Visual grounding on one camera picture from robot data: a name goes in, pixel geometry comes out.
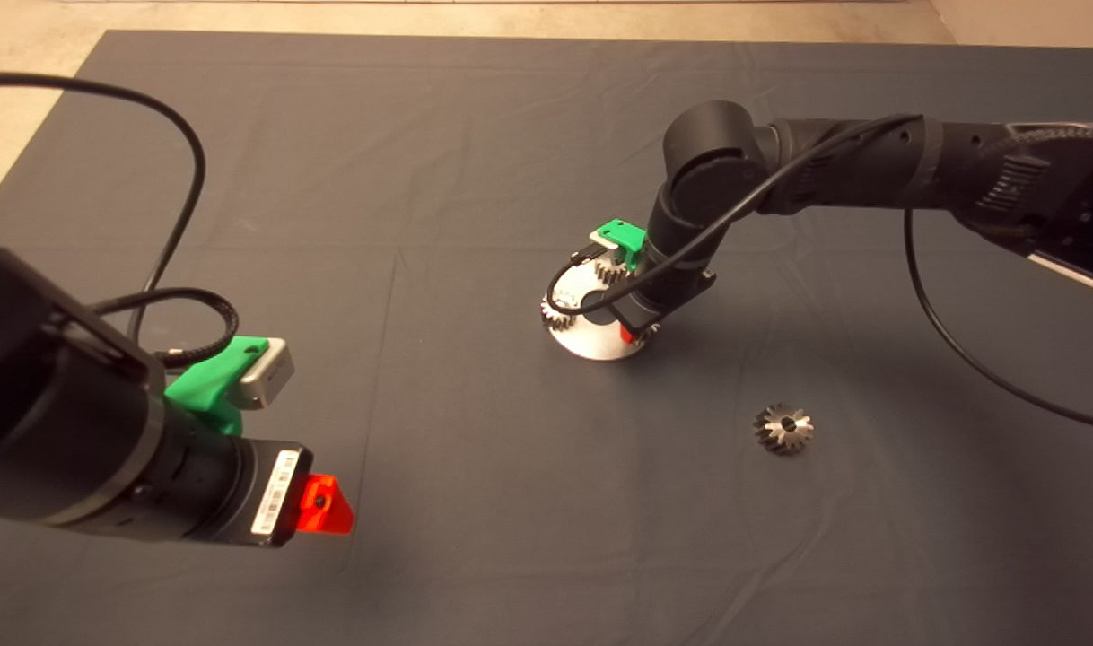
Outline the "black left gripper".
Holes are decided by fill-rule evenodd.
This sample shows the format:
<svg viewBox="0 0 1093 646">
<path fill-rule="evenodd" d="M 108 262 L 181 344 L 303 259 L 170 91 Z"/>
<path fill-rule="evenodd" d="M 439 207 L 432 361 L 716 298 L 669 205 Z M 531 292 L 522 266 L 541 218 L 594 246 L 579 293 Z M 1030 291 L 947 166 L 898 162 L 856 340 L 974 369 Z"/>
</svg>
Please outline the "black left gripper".
<svg viewBox="0 0 1093 646">
<path fill-rule="evenodd" d="M 313 454 L 299 442 L 242 439 L 240 473 L 225 510 L 214 520 L 214 541 L 232 547 L 278 548 L 296 530 L 334 536 L 356 528 L 334 475 L 309 474 Z"/>
</svg>

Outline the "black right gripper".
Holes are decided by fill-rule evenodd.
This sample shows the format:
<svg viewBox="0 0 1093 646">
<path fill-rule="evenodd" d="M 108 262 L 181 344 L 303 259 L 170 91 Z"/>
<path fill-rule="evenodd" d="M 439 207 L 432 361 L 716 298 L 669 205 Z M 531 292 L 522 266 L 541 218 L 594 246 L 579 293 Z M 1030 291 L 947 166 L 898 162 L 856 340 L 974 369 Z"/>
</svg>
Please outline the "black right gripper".
<svg viewBox="0 0 1093 646">
<path fill-rule="evenodd" d="M 638 334 L 658 326 L 667 315 L 679 310 L 691 299 L 698 298 L 712 289 L 715 281 L 716 274 L 707 268 L 672 269 L 640 286 L 643 278 L 628 275 L 622 285 L 633 290 L 624 298 L 609 305 L 609 314 L 615 316 L 619 322 L 622 343 L 637 347 Z"/>
</svg>

